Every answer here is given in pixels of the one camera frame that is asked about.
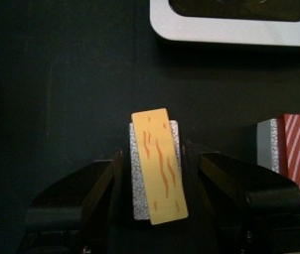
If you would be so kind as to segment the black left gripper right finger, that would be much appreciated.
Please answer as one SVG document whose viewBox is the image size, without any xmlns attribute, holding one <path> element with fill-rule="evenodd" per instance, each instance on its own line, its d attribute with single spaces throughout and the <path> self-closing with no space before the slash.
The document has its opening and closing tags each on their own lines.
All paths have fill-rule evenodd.
<svg viewBox="0 0 300 254">
<path fill-rule="evenodd" d="M 219 254 L 300 254 L 300 189 L 264 167 L 186 142 Z"/>
</svg>

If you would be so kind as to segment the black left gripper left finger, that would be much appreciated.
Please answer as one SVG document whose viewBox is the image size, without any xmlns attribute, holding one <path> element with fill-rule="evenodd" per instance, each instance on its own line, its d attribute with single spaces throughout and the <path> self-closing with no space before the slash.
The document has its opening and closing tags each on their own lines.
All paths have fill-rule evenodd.
<svg viewBox="0 0 300 254">
<path fill-rule="evenodd" d="M 107 254 L 122 151 L 63 177 L 35 197 L 17 254 Z"/>
</svg>

